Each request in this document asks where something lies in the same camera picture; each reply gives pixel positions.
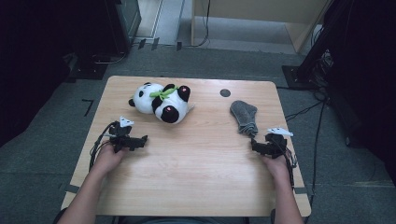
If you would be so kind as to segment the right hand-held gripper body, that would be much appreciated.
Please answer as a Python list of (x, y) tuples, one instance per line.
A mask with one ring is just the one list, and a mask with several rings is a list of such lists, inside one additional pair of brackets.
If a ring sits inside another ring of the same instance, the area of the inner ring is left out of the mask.
[(288, 149), (288, 142), (286, 136), (293, 136), (293, 133), (281, 128), (269, 128), (268, 134), (265, 135), (265, 140), (270, 144), (272, 148), (269, 155), (275, 159), (281, 155), (285, 155), (287, 152), (291, 153)]

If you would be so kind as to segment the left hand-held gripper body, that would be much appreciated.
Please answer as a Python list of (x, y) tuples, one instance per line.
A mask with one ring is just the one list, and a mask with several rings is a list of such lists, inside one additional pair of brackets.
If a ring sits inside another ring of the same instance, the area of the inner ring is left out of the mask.
[(134, 139), (129, 135), (134, 122), (120, 116), (119, 121), (110, 124), (108, 137), (110, 143), (114, 146), (114, 152), (118, 153), (123, 148), (129, 148), (131, 151), (136, 149)]

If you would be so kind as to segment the grey fluffy towel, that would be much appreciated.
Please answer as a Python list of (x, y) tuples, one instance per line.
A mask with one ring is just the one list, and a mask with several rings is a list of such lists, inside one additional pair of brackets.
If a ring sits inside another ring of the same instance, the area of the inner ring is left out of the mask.
[(232, 102), (230, 111), (238, 124), (238, 132), (254, 138), (258, 133), (255, 120), (257, 107), (237, 100)]

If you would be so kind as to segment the panda plush toy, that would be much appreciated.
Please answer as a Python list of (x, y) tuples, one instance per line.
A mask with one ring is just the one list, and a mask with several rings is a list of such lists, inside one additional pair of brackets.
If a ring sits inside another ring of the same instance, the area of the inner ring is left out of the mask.
[(188, 86), (147, 82), (138, 87), (129, 100), (129, 105), (144, 114), (155, 115), (157, 119), (180, 123), (190, 112), (191, 89)]

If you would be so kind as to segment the person's right hand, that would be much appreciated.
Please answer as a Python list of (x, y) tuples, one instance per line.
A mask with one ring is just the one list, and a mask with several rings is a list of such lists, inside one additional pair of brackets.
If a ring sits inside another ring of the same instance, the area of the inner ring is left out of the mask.
[(262, 156), (262, 161), (275, 181), (286, 182), (290, 180), (286, 159), (284, 157), (271, 159), (269, 157)]

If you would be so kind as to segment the person's left hand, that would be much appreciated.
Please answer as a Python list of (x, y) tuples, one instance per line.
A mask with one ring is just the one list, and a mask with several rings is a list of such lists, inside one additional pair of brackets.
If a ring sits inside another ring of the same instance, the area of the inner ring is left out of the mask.
[(106, 175), (120, 164), (127, 152), (128, 149), (126, 148), (115, 152), (112, 145), (104, 145), (96, 158), (96, 161), (92, 167), (92, 171), (95, 174)]

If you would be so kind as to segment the black tape floor mark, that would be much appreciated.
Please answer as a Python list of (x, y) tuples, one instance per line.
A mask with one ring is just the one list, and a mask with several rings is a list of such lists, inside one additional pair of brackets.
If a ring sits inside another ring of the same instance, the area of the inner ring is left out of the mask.
[(86, 112), (84, 113), (84, 117), (87, 117), (88, 114), (90, 113), (91, 109), (92, 109), (92, 105), (93, 105), (94, 100), (92, 100), (92, 99), (82, 99), (81, 101), (88, 104)]

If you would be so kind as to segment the black floor plate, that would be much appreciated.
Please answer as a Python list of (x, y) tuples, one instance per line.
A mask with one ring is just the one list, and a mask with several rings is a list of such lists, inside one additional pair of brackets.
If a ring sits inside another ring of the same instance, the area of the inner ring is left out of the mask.
[(80, 62), (74, 64), (66, 82), (74, 83), (78, 79), (101, 80), (106, 72), (107, 65), (91, 63), (83, 67)]

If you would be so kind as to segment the black metal stand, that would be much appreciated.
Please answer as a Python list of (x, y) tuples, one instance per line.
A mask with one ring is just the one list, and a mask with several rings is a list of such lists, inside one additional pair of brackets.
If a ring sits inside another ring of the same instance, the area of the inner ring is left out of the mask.
[(311, 50), (300, 66), (282, 66), (288, 87), (292, 90), (313, 90), (318, 87), (314, 83), (315, 66), (325, 52), (331, 39), (332, 29), (345, 8), (344, 0), (332, 0), (324, 14), (324, 28)]

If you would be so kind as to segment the person's clothing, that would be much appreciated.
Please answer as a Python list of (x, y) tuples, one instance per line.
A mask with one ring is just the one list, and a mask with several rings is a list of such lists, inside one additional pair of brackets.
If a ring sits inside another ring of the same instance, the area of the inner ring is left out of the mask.
[(250, 224), (248, 217), (120, 217), (117, 224)]

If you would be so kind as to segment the dark glass-front cabinet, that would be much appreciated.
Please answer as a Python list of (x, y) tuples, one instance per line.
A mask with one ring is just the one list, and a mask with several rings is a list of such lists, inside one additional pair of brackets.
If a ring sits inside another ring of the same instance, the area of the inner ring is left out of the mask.
[(137, 0), (106, 0), (112, 39), (117, 54), (128, 53), (141, 22)]

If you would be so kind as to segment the beige wooden cabinet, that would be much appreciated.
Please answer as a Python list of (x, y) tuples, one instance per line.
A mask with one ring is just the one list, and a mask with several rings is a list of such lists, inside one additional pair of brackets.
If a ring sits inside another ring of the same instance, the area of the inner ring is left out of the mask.
[(294, 50), (301, 52), (331, 3), (332, 0), (192, 0), (191, 42), (196, 16), (275, 21), (285, 23)]

